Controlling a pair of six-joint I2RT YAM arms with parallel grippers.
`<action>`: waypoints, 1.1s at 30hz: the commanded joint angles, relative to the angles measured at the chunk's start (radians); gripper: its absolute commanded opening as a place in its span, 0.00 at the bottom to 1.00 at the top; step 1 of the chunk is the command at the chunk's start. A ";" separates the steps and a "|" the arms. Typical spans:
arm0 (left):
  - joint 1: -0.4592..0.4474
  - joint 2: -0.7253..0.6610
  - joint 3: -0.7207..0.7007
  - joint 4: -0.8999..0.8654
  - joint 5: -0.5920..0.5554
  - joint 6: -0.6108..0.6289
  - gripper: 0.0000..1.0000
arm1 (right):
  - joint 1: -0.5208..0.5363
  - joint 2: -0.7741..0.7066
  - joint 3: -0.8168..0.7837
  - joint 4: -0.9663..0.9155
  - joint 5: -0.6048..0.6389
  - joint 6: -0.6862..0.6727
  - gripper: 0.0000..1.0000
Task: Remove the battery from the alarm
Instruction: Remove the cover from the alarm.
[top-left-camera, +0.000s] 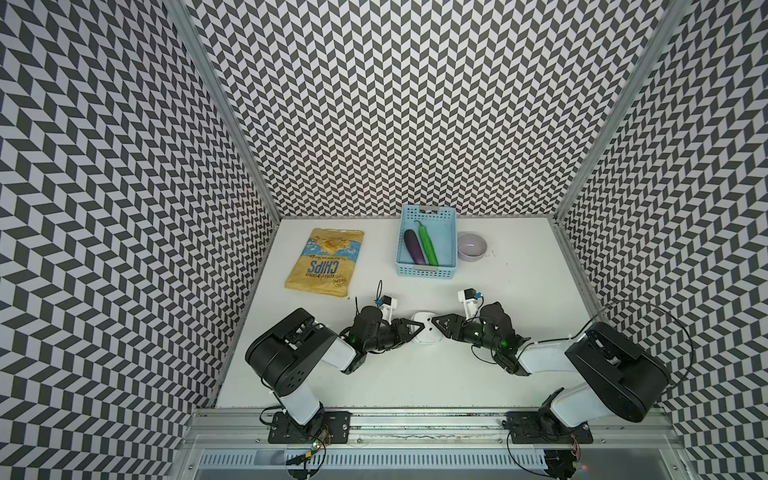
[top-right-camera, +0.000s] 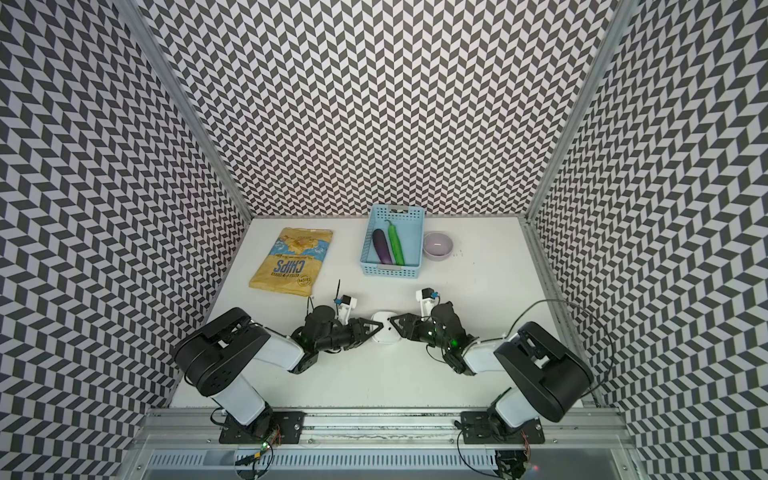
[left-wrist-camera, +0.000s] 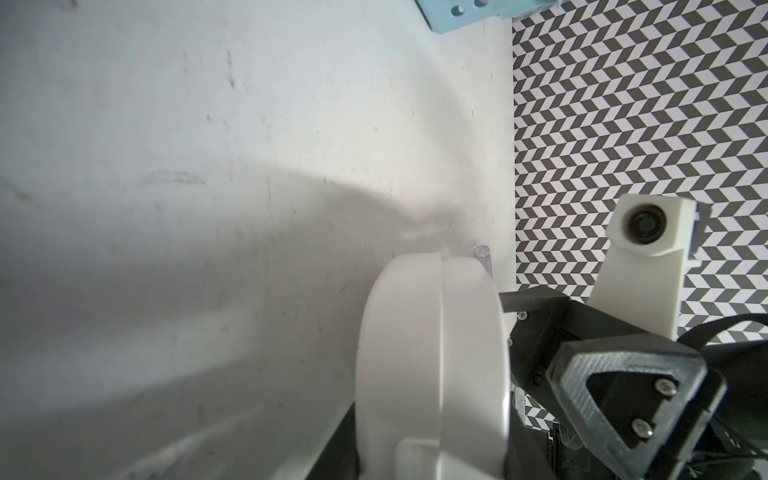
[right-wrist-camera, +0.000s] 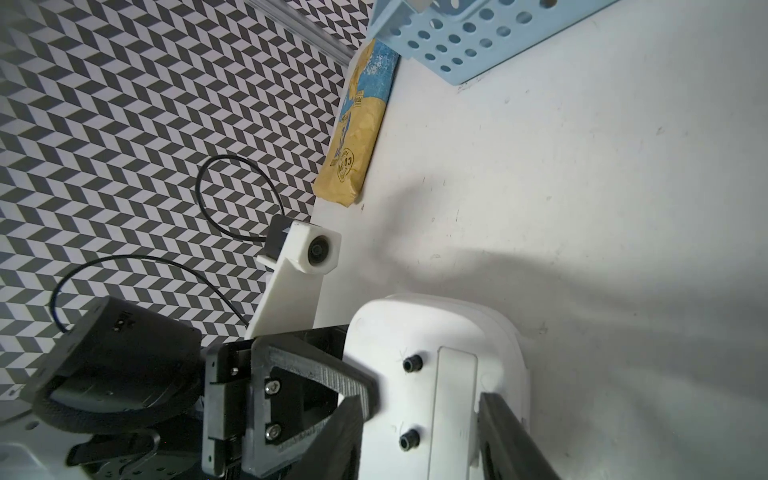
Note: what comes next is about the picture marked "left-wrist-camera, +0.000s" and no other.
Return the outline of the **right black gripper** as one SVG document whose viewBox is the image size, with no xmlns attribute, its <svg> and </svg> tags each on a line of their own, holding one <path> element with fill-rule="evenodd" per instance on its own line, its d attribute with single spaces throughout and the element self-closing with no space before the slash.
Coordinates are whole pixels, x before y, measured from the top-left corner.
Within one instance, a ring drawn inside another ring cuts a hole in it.
<svg viewBox="0 0 768 480">
<path fill-rule="evenodd" d="M 562 343 L 546 370 L 570 424 L 546 437 L 556 478 L 760 478 L 767 343 L 701 354 L 655 334 Z"/>
</svg>

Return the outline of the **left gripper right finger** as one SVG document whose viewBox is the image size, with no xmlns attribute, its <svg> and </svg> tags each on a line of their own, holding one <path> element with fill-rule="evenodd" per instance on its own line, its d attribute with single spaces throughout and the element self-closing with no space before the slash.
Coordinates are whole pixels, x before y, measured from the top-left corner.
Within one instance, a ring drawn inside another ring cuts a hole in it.
<svg viewBox="0 0 768 480">
<path fill-rule="evenodd" d="M 507 480 L 555 480 L 544 453 L 517 413 L 510 414 L 509 437 L 505 461 Z"/>
</svg>

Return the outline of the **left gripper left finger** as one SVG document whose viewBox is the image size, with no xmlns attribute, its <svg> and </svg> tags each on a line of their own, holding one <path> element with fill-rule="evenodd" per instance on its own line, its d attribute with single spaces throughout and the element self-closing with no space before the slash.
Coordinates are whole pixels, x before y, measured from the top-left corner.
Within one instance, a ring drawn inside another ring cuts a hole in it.
<svg viewBox="0 0 768 480">
<path fill-rule="evenodd" d="M 305 479 L 357 480 L 358 477 L 355 404 L 352 404 Z"/>
</svg>

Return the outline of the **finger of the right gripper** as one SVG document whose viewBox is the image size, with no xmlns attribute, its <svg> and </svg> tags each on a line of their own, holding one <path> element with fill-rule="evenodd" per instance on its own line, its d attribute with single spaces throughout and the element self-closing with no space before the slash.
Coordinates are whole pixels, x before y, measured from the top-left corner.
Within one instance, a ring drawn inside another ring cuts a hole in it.
<svg viewBox="0 0 768 480">
<path fill-rule="evenodd" d="M 545 286 L 504 292 L 499 297 L 505 313 L 520 316 L 510 334 L 512 380 L 567 427 L 571 423 L 546 380 L 546 370 L 560 345 L 645 332 Z"/>
</svg>

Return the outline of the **white alarm clock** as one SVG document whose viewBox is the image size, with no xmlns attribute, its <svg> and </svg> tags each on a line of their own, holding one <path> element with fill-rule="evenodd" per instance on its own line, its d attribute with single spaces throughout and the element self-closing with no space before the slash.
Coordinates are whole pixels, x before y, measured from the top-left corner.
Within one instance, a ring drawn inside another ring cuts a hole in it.
<svg viewBox="0 0 768 480">
<path fill-rule="evenodd" d="M 507 330 L 483 266 L 391 260 L 367 299 L 356 357 L 364 479 L 501 479 L 510 423 Z"/>
</svg>

